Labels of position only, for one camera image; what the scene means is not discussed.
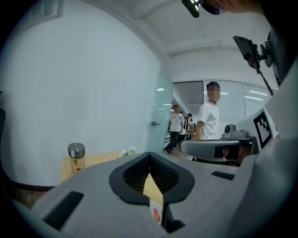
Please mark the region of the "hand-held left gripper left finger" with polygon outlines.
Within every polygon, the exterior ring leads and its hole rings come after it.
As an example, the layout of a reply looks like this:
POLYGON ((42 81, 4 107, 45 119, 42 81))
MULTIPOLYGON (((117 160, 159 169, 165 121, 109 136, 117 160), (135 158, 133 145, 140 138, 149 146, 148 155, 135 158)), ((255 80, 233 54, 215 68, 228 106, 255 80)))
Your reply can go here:
POLYGON ((167 232, 149 207, 122 201, 109 185, 110 173, 137 156, 114 159, 85 168, 43 195, 32 212, 44 219, 71 191, 83 198, 61 228, 74 238, 164 238, 167 232))

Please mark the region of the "white plate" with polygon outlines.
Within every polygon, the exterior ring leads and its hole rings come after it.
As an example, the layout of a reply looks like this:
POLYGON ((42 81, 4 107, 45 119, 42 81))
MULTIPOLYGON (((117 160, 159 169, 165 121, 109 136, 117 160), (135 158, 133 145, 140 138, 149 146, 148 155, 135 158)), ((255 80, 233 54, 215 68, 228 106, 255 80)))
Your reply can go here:
POLYGON ((161 218, 161 221, 158 223, 159 225, 161 225, 161 222, 162 222, 162 212, 163 212, 163 206, 153 200, 150 200, 149 201, 149 210, 150 210, 150 213, 151 215, 153 216, 153 209, 156 208, 158 211, 159 211, 159 215, 160 215, 160 218, 161 218))

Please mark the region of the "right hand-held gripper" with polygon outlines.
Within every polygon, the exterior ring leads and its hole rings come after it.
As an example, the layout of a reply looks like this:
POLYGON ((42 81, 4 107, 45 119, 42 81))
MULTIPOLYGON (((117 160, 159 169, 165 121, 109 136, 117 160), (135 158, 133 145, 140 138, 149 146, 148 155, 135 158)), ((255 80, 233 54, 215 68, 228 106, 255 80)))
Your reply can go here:
POLYGON ((273 132, 264 108, 236 124, 225 126, 221 140, 183 140, 181 152, 199 159, 223 159, 224 148, 252 144, 252 153, 259 153, 273 140, 273 132))

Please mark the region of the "white flower bouquet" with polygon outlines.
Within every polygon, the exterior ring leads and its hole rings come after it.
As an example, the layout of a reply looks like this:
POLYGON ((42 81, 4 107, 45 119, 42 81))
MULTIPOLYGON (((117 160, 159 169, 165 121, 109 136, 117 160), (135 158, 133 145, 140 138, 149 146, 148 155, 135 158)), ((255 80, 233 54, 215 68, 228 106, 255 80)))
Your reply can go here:
POLYGON ((137 154, 137 149, 135 146, 131 146, 121 150, 118 157, 121 158, 121 157, 126 157, 134 154, 137 154))

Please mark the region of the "frosted glass door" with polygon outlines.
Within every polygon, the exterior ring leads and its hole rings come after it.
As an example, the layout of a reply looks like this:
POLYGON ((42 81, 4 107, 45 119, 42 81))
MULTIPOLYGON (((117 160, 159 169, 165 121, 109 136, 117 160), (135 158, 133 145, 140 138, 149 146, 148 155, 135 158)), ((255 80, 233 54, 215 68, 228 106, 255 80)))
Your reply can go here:
POLYGON ((173 86, 174 84, 171 78, 160 76, 153 103, 153 116, 150 121, 148 152, 163 152, 172 110, 173 86), (152 121, 158 122, 160 125, 152 126, 152 121))

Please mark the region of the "glass bottle with steel lid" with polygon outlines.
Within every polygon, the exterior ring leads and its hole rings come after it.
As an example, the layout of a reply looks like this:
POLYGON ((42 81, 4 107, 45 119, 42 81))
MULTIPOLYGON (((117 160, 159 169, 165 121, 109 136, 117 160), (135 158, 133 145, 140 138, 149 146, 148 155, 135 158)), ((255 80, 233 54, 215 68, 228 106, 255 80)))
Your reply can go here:
POLYGON ((68 155, 71 160, 71 169, 74 174, 85 168, 85 145, 82 143, 71 143, 68 145, 68 155))

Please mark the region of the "black mounted phone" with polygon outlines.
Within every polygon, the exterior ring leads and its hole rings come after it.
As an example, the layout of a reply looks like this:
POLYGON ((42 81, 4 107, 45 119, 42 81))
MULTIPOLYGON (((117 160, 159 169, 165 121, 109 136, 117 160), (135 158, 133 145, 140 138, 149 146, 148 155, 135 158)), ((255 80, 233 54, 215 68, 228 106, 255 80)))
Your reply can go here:
POLYGON ((239 48, 243 58, 248 62, 248 65, 255 69, 257 74, 260 74, 260 56, 257 51, 257 45, 253 44, 250 39, 234 35, 233 40, 239 48))

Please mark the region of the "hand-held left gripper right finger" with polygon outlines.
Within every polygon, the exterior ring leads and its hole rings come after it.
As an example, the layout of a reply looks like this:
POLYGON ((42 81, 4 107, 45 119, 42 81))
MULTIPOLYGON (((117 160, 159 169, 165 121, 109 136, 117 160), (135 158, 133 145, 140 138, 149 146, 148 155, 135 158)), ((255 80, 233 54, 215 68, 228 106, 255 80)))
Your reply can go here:
POLYGON ((206 211, 224 192, 238 167, 150 153, 150 174, 163 195, 162 227, 174 232, 206 211))

